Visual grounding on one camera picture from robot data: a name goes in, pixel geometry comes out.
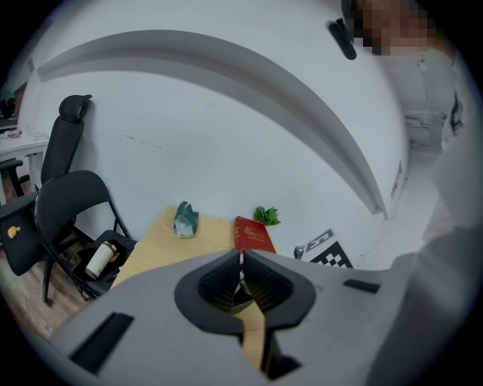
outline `checkered board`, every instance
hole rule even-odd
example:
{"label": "checkered board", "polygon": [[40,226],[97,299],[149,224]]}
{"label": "checkered board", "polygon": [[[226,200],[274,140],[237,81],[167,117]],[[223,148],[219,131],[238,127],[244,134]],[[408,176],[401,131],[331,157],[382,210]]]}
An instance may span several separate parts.
{"label": "checkered board", "polygon": [[354,268],[337,241],[310,261],[329,267]]}

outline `wooden floor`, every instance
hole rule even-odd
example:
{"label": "wooden floor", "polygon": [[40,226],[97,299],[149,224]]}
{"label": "wooden floor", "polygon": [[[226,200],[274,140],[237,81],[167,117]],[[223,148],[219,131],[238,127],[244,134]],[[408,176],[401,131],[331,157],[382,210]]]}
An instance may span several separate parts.
{"label": "wooden floor", "polygon": [[[2,180],[5,198],[9,201],[15,197],[15,193],[8,178]],[[22,184],[22,187],[26,193],[29,192],[28,182]],[[42,301],[43,275],[44,262],[37,263],[22,276],[15,275],[8,265],[3,248],[0,249],[0,291],[12,314],[21,327],[49,339],[53,331],[83,309],[87,302],[59,266],[54,265],[48,290],[48,297],[53,304],[48,307]]]}

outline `red book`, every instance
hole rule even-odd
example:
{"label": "red book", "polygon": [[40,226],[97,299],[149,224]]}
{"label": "red book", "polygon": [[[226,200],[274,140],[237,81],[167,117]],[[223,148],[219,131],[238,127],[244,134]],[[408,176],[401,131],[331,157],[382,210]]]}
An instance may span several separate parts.
{"label": "red book", "polygon": [[276,253],[265,225],[240,216],[235,219],[235,248]]}

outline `green plant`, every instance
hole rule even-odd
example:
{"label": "green plant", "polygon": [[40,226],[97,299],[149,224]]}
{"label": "green plant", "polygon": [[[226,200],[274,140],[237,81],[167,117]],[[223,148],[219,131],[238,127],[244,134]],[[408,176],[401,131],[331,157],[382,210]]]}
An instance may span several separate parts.
{"label": "green plant", "polygon": [[264,207],[258,207],[254,213],[254,220],[261,222],[264,225],[277,225],[280,224],[278,220],[278,209],[271,207],[268,210],[265,210]]}

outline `wooden table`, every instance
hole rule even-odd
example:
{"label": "wooden table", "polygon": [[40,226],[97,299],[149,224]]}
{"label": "wooden table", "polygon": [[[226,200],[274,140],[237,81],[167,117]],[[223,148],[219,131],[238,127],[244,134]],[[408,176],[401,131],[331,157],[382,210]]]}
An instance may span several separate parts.
{"label": "wooden table", "polygon": [[[180,239],[173,231],[177,207],[167,207],[137,243],[122,267],[113,286],[135,274],[165,265],[182,262],[196,256],[231,250],[235,247],[234,225],[231,222],[200,214],[199,227],[192,239]],[[255,303],[236,315],[243,321],[243,350],[248,359],[260,367],[263,353],[265,318]]]}

